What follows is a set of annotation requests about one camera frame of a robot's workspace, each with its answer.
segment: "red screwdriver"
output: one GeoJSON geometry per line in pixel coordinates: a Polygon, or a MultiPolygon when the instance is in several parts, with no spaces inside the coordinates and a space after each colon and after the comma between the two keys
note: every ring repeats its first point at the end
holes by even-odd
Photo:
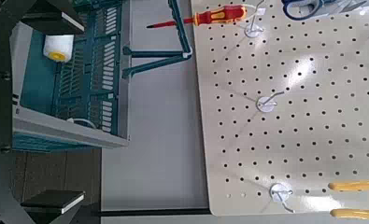
{"type": "MultiPolygon", "coordinates": [[[[204,13],[196,13],[192,18],[184,19],[184,23],[193,23],[196,26],[200,24],[210,23],[231,23],[241,21],[246,18],[248,10],[245,6],[224,6],[216,10],[206,11],[204,13]]],[[[165,26],[176,26],[175,21],[167,21],[149,25],[147,28],[160,28],[165,26]]]]}

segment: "pegboard hook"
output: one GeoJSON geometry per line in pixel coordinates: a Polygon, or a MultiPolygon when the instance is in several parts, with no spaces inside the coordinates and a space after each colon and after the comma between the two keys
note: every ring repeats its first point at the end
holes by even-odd
{"type": "Polygon", "coordinates": [[[290,209],[286,201],[289,199],[290,195],[293,194],[292,190],[288,189],[286,186],[282,184],[274,184],[269,190],[271,198],[276,203],[282,203],[284,209],[290,213],[295,213],[293,209],[290,209]]]}
{"type": "Polygon", "coordinates": [[[274,101],[274,98],[282,94],[284,94],[284,91],[277,92],[271,95],[270,97],[267,97],[267,96],[261,97],[257,101],[257,104],[256,104],[257,108],[263,113],[272,112],[275,106],[277,105],[277,102],[274,101]]]}

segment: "pliers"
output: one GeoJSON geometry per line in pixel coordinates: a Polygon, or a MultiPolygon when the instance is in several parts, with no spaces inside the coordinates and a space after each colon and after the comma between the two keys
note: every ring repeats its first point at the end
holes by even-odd
{"type": "MultiPolygon", "coordinates": [[[[330,183],[329,188],[340,191],[369,190],[368,181],[330,183]]],[[[330,212],[333,217],[369,219],[369,210],[361,209],[334,209],[330,212]]]]}

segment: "white pegboard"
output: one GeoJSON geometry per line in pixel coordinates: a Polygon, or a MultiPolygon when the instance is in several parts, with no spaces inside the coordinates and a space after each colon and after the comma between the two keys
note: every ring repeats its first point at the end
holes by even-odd
{"type": "MultiPolygon", "coordinates": [[[[249,0],[192,0],[202,12],[249,0]]],[[[293,190],[297,213],[369,209],[369,191],[330,182],[369,179],[369,7],[291,21],[267,1],[247,38],[237,25],[194,27],[210,209],[217,216],[287,213],[269,188],[293,190]],[[284,91],[264,114],[255,102],[284,91]]]]}

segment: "plastic crate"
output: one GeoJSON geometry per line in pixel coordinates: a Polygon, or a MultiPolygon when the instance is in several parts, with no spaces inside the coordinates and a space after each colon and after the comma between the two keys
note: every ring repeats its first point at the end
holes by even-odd
{"type": "Polygon", "coordinates": [[[53,139],[43,136],[35,136],[30,134],[14,133],[14,149],[31,152],[51,152],[63,151],[73,148],[86,148],[87,145],[82,145],[75,142],[66,142],[60,139],[53,139]]]}
{"type": "MultiPolygon", "coordinates": [[[[86,119],[97,129],[118,136],[122,1],[75,3],[85,33],[75,36],[72,60],[54,63],[43,56],[44,36],[33,31],[20,104],[59,119],[86,119]]],[[[91,128],[86,122],[79,124],[91,128]]],[[[17,150],[49,152],[79,147],[86,145],[13,134],[17,150]]]]}
{"type": "Polygon", "coordinates": [[[121,1],[108,3],[79,14],[86,32],[76,36],[73,58],[56,77],[52,115],[87,119],[97,129],[117,135],[121,1]]]}

